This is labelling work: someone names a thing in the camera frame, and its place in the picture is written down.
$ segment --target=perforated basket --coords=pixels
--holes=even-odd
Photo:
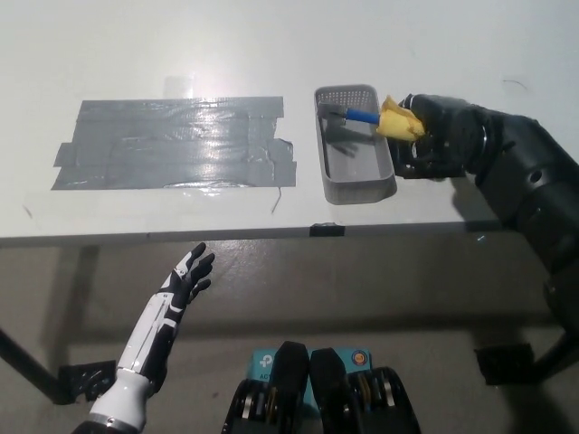
[[[320,88],[320,102],[378,112],[376,91],[367,85]],[[385,137],[375,126],[355,121],[340,123],[317,115],[319,162],[324,193],[333,204],[374,203],[396,191],[394,167]]]

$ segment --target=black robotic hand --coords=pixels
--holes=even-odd
[[[478,174],[494,158],[505,116],[464,99],[436,95],[408,95],[401,107],[421,120],[426,135],[414,143],[388,141],[397,175],[405,178],[443,178]]]

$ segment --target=gray floor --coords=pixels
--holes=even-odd
[[[544,271],[515,234],[209,246],[214,285],[187,311],[147,432],[219,432],[252,350],[284,339],[369,347],[401,375],[424,433],[579,430],[579,369],[511,388],[478,372],[475,347],[529,340],[542,351],[559,335]],[[118,358],[190,247],[0,250],[0,326],[53,371]],[[0,384],[0,433],[67,433],[90,408],[52,406],[4,363]]]

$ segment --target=white table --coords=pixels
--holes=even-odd
[[[397,179],[380,203],[324,196],[314,91],[367,83],[540,120],[579,156],[579,3],[568,0],[56,0],[0,5],[0,245],[92,244],[460,228],[495,221],[473,187]],[[84,99],[276,96],[297,186],[53,192]]]

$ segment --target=white prosthetic arm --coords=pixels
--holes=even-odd
[[[200,281],[213,269],[215,258],[212,253],[196,261],[204,250],[201,243],[187,253],[149,299],[120,357],[117,380],[96,400],[89,419],[73,434],[142,432],[147,399],[163,385],[167,358],[185,308],[211,285],[209,279]]]

